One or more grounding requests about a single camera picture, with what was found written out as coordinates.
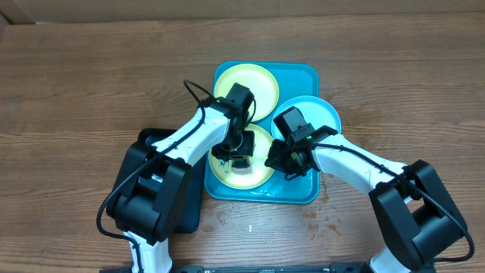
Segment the light blue plate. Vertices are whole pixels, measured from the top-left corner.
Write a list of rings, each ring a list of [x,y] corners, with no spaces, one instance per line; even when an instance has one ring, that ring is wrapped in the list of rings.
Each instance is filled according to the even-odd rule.
[[[342,123],[336,109],[329,102],[316,96],[297,96],[284,102],[275,111],[273,118],[291,106],[300,110],[305,121],[312,124],[314,129],[326,125],[337,130],[338,133],[342,132]]]

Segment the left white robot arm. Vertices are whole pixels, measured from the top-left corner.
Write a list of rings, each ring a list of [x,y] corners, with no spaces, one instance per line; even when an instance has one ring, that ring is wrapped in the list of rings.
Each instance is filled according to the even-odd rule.
[[[254,100],[205,99],[170,136],[130,146],[96,226],[107,237],[128,241],[131,272],[171,270],[167,239],[183,213],[193,165],[207,152],[225,162],[252,156],[254,133],[246,127],[255,109]]]

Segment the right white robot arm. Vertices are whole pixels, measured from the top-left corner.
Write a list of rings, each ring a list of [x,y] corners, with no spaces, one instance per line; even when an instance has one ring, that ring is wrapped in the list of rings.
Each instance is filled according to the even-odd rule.
[[[474,255],[466,221],[429,163],[386,160],[328,126],[275,127],[274,133],[277,138],[265,164],[286,179],[315,169],[368,195],[386,246],[360,267],[362,272],[433,270],[434,263],[447,262],[442,252],[462,238],[468,242],[468,253],[450,262]]]

